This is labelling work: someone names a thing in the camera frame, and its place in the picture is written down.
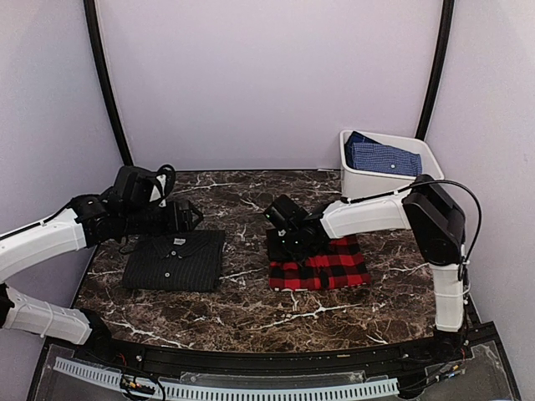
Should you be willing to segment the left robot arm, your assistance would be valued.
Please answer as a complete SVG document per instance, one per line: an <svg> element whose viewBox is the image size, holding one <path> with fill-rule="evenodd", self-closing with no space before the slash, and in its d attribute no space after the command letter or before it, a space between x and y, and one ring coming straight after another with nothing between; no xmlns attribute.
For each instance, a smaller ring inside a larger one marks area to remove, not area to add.
<svg viewBox="0 0 535 401"><path fill-rule="evenodd" d="M51 216L3 234L1 327L84 345L98 363L112 363L118 347L97 313L30 297L7 281L41 262L108 240L193 231L204 216L188 200L169 200L175 180L171 165L156 171L123 166L104 192L75 196Z"/></svg>

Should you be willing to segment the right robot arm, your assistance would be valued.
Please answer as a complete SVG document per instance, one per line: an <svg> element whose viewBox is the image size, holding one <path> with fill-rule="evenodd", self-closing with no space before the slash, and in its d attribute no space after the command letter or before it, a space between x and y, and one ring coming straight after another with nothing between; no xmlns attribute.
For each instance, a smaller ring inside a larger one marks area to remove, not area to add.
<svg viewBox="0 0 535 401"><path fill-rule="evenodd" d="M268 255L273 260L301 261L323 250L330 241L387 230L410 230L424 261L430 265L436 300L436 329L426 345L436 363L459 348L455 332L464 323L466 218L443 189L444 180L418 175L406 187L361 198L339 200L306 211L286 195L263 212L272 224Z"/></svg>

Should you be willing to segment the black pinstriped long sleeve shirt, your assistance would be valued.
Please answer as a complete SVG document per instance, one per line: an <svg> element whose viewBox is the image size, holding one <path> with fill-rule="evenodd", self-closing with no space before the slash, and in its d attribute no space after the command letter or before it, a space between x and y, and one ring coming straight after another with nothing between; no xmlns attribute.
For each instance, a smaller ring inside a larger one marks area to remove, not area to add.
<svg viewBox="0 0 535 401"><path fill-rule="evenodd" d="M141 237L127 259L126 289L213 292L222 272L226 233L194 230Z"/></svg>

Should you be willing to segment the red black plaid shirt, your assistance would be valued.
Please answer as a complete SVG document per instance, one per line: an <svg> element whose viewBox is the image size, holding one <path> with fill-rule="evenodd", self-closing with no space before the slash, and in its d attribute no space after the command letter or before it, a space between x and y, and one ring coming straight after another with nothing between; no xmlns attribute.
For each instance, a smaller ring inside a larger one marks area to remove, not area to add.
<svg viewBox="0 0 535 401"><path fill-rule="evenodd" d="M305 261L271 261L268 270L274 291L327 291L370 283L356 235L331 240L326 251Z"/></svg>

